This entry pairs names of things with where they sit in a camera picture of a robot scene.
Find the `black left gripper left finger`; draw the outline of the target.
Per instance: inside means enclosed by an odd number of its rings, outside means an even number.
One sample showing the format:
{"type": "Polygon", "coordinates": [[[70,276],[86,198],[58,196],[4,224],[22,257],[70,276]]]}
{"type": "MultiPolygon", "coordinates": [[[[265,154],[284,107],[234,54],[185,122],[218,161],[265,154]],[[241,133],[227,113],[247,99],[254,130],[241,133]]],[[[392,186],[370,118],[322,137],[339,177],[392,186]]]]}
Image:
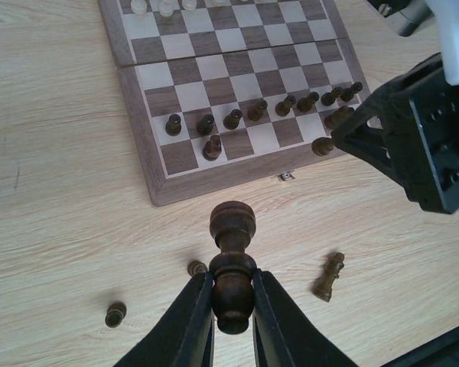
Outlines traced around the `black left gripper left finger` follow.
{"type": "Polygon", "coordinates": [[[155,327],[127,352],[117,366],[212,366],[213,276],[195,274],[155,327]]]}

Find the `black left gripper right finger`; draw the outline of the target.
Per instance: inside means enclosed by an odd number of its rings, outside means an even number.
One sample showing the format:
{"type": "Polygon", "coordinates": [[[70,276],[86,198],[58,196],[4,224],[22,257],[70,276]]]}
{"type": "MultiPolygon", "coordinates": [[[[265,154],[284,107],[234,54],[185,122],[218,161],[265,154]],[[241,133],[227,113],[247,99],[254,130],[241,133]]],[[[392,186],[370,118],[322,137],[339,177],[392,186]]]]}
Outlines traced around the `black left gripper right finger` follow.
{"type": "Polygon", "coordinates": [[[257,366],[355,366],[306,317],[275,276],[256,270],[253,342],[257,366]]]}

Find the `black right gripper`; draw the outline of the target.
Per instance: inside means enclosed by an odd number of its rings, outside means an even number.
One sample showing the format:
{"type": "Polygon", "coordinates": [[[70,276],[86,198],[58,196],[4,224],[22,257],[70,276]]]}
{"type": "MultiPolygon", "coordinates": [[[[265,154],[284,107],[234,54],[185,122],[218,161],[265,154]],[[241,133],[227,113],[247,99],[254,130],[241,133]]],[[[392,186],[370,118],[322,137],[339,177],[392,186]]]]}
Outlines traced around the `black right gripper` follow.
{"type": "Polygon", "coordinates": [[[459,86],[447,83],[440,54],[379,87],[331,135],[422,210],[459,210],[459,86]]]}

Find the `dark pawn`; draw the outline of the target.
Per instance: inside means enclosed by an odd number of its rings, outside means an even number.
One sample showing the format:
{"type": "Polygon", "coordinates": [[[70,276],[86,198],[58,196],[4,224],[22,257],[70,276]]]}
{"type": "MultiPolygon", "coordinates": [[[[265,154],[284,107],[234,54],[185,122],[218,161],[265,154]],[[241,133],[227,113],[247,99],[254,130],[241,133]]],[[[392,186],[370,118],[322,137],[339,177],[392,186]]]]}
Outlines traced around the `dark pawn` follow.
{"type": "Polygon", "coordinates": [[[201,136],[209,135],[214,126],[214,117],[212,114],[204,115],[201,120],[197,123],[197,133],[201,136]]]}
{"type": "Polygon", "coordinates": [[[240,109],[233,109],[228,115],[223,119],[223,125],[228,130],[234,130],[239,126],[239,122],[243,116],[243,113],[240,109]]]}
{"type": "Polygon", "coordinates": [[[281,117],[288,115],[296,103],[296,98],[292,95],[287,95],[282,101],[275,106],[275,114],[281,117]]]}
{"type": "Polygon", "coordinates": [[[257,122],[260,120],[268,108],[268,103],[264,99],[259,99],[256,103],[248,110],[247,117],[250,121],[257,122]]]}
{"type": "Polygon", "coordinates": [[[299,112],[309,112],[320,99],[320,95],[317,92],[310,92],[307,96],[302,97],[297,102],[297,109],[299,112]]]}
{"type": "Polygon", "coordinates": [[[336,100],[343,94],[343,88],[340,86],[334,87],[330,92],[326,92],[321,97],[321,103],[324,106],[333,105],[336,100]]]}
{"type": "Polygon", "coordinates": [[[349,102],[351,99],[354,98],[356,94],[361,92],[362,89],[363,89],[363,84],[361,82],[355,82],[351,86],[343,90],[343,93],[340,95],[340,99],[343,102],[349,102]]]}

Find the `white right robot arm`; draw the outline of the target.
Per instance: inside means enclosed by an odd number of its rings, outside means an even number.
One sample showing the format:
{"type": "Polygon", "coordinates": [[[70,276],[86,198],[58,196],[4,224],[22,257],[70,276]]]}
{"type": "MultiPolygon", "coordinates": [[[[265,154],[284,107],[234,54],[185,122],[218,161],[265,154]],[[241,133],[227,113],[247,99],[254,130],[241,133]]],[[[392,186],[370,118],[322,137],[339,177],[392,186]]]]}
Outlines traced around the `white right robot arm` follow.
{"type": "Polygon", "coordinates": [[[383,84],[336,127],[337,148],[372,165],[431,213],[459,209],[459,1],[373,1],[396,33],[431,21],[441,50],[383,84]]]}

